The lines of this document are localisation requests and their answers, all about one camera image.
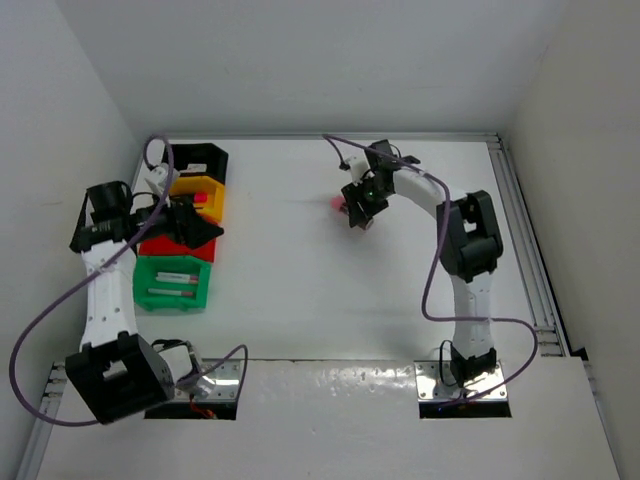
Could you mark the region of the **pink black highlighter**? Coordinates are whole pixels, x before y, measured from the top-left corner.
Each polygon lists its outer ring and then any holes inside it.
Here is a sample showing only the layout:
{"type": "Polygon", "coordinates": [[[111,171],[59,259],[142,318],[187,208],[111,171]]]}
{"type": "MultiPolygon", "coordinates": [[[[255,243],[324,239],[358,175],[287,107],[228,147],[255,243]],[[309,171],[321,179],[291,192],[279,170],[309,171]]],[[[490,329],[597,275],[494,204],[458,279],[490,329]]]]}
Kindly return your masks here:
{"type": "Polygon", "coordinates": [[[191,195],[190,199],[193,203],[205,203],[208,199],[208,195],[206,193],[198,192],[191,195]]]}

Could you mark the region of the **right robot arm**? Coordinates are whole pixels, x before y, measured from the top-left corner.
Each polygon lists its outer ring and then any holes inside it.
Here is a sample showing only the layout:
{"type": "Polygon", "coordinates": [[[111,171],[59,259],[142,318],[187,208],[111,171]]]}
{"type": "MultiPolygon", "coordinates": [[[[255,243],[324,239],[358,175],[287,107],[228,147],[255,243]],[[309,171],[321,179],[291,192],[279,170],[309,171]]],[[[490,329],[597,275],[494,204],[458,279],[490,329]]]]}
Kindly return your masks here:
{"type": "Polygon", "coordinates": [[[504,246],[486,191],[452,190],[418,164],[413,157],[394,155],[386,140],[366,146],[362,157],[342,157],[339,168],[351,182],[341,189],[340,209],[350,227],[365,229],[389,206],[388,198],[398,195],[435,219],[435,264],[451,280],[454,315],[429,319],[454,324],[450,371],[454,384],[462,387],[496,365],[490,288],[504,246]]]}

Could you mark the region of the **white pen orange cap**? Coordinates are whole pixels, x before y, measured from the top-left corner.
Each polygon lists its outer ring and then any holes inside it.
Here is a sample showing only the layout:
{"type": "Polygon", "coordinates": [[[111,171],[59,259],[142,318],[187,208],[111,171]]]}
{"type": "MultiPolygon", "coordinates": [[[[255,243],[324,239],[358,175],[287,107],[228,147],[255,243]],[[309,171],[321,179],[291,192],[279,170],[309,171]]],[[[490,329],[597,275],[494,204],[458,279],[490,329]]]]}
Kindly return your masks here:
{"type": "Polygon", "coordinates": [[[157,278],[173,278],[180,281],[197,281],[199,279],[199,275],[194,274],[185,274],[185,273],[177,273],[177,272],[157,272],[157,278]]]}

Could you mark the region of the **red storage bin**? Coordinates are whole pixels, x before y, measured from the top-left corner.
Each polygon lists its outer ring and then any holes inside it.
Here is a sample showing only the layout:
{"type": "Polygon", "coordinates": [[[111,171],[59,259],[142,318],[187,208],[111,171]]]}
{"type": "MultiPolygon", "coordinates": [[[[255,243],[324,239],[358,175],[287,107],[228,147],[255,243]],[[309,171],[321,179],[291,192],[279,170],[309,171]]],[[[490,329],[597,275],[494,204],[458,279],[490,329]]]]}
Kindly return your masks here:
{"type": "Polygon", "coordinates": [[[208,263],[215,261],[216,240],[213,239],[198,248],[189,248],[186,245],[172,241],[163,235],[143,241],[139,246],[139,254],[143,256],[192,256],[208,263]]]}

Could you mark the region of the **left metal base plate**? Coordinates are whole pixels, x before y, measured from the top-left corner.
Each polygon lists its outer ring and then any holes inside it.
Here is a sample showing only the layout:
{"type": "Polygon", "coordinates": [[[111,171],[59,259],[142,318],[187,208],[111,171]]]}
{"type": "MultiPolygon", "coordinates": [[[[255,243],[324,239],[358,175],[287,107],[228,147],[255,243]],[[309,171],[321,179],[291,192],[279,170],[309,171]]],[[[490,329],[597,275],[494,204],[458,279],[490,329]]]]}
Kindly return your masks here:
{"type": "Polygon", "coordinates": [[[242,360],[228,360],[186,390],[176,388],[172,401],[188,402],[193,397],[196,402],[233,403],[239,397],[242,371],[242,360]]]}

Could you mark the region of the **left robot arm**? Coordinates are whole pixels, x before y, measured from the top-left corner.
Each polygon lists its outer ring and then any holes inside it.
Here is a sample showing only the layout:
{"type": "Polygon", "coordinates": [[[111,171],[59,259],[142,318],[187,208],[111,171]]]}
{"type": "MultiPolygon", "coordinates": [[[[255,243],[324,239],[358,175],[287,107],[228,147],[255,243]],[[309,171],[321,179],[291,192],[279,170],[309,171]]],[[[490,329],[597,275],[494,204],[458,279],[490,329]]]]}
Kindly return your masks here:
{"type": "Polygon", "coordinates": [[[87,189],[70,248],[87,272],[87,313],[67,376],[91,413],[110,424],[162,405],[189,389],[201,371],[188,341],[155,347],[138,332],[134,306],[136,247],[167,235],[190,249],[221,236],[194,205],[157,200],[134,210],[130,187],[112,181],[87,189]]]}

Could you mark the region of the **metal base plate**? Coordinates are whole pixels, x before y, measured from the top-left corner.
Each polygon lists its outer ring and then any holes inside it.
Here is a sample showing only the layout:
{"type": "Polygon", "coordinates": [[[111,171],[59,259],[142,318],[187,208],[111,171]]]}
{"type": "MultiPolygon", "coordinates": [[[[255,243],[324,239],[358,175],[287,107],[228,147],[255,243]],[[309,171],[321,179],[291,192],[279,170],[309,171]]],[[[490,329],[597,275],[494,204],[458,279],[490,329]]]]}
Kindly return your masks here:
{"type": "Polygon", "coordinates": [[[196,402],[233,403],[239,397],[242,371],[242,360],[228,360],[186,390],[176,388],[172,401],[188,402],[193,397],[196,402]]]}
{"type": "Polygon", "coordinates": [[[450,362],[415,362],[415,381],[420,403],[443,403],[455,400],[473,402],[506,402],[507,388],[504,385],[503,369],[500,363],[489,373],[482,373],[459,387],[454,382],[450,362]]]}

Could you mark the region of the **white pen yellow cap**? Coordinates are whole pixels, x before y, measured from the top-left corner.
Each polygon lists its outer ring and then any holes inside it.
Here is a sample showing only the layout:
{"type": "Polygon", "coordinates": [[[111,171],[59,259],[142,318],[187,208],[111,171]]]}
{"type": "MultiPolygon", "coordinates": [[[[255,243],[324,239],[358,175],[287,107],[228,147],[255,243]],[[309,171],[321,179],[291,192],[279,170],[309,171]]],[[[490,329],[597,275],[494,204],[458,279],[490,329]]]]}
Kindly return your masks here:
{"type": "Polygon", "coordinates": [[[156,280],[158,282],[163,283],[171,283],[171,284],[184,284],[184,285],[197,285],[199,283],[199,279],[197,277],[164,277],[157,276],[156,280]]]}

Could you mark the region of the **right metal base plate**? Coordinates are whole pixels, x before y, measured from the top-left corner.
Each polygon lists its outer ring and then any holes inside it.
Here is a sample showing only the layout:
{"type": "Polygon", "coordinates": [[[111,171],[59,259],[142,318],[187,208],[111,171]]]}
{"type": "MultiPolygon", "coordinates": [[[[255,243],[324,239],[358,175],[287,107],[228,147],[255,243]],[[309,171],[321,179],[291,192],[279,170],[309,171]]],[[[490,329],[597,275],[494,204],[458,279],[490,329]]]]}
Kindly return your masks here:
{"type": "Polygon", "coordinates": [[[420,403],[443,403],[455,400],[473,402],[506,402],[507,388],[504,385],[503,369],[500,363],[489,373],[482,373],[459,387],[454,382],[450,362],[415,362],[415,381],[420,403]]]}

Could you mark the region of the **white pen pink cap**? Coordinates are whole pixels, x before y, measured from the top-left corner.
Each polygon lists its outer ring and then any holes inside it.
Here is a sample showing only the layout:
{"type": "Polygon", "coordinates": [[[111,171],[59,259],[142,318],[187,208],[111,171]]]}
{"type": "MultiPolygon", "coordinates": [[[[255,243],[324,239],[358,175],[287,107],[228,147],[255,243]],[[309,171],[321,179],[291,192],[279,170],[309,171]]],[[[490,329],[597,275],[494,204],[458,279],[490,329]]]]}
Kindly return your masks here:
{"type": "Polygon", "coordinates": [[[176,296],[176,297],[186,297],[186,298],[194,297],[194,292],[188,291],[188,290],[149,288],[147,292],[152,295],[161,295],[161,296],[176,296]]]}

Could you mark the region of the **yellow storage bin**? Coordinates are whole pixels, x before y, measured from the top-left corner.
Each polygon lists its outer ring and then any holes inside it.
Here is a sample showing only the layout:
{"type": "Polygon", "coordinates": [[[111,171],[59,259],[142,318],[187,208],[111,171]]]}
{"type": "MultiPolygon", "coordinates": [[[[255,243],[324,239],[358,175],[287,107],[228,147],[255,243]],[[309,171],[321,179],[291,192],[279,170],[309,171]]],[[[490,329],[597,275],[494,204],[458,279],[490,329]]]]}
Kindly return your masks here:
{"type": "Polygon", "coordinates": [[[187,200],[209,223],[220,224],[223,220],[225,186],[210,176],[179,177],[171,186],[170,197],[187,200]],[[190,196],[198,192],[208,195],[205,203],[191,201],[190,196]]]}

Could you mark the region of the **green storage bin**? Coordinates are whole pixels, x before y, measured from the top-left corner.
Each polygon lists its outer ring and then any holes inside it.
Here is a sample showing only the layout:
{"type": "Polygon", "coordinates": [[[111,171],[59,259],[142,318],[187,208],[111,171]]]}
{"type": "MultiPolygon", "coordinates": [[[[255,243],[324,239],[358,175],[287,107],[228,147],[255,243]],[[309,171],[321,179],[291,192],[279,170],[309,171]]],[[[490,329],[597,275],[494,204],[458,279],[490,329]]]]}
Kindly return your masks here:
{"type": "Polygon", "coordinates": [[[203,310],[207,306],[211,264],[192,256],[138,256],[133,276],[135,303],[147,310],[173,309],[181,311],[203,310]],[[158,282],[157,272],[177,272],[199,275],[197,285],[158,282]],[[149,288],[188,290],[194,297],[152,295],[149,288]]]}

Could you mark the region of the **black storage bin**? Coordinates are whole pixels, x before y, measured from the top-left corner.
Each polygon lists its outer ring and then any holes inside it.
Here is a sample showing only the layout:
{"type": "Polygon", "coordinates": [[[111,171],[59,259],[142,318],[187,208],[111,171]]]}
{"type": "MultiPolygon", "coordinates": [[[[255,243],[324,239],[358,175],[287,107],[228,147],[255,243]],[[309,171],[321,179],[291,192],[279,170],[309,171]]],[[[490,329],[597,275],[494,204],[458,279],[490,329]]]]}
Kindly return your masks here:
{"type": "Polygon", "coordinates": [[[229,153],[213,143],[172,144],[171,151],[174,156],[174,169],[181,176],[207,175],[225,184],[229,153]],[[187,173],[186,168],[190,163],[205,163],[208,168],[205,173],[187,173]]]}

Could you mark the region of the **pink capped glue bottle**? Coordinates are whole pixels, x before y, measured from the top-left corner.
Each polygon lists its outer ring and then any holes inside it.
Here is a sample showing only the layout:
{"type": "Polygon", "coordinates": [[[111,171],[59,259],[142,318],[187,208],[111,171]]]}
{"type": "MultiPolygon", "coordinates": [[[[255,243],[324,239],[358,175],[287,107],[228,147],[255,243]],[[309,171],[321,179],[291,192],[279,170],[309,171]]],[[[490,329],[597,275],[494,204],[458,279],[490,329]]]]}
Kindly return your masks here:
{"type": "MultiPolygon", "coordinates": [[[[349,216],[348,207],[346,205],[346,201],[342,196],[334,196],[330,200],[330,206],[336,212],[339,212],[343,215],[349,216]]],[[[368,220],[364,223],[360,223],[357,225],[361,230],[368,230],[372,225],[373,220],[368,220]]]]}

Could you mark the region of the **white eraser block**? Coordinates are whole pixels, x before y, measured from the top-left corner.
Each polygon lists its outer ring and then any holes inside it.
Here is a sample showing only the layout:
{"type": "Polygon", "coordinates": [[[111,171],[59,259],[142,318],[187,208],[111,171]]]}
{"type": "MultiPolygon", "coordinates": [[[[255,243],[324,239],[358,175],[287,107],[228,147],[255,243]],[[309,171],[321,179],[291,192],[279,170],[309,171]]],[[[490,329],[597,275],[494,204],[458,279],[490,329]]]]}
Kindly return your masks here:
{"type": "Polygon", "coordinates": [[[190,163],[187,168],[187,173],[205,173],[208,166],[205,163],[190,163]]]}

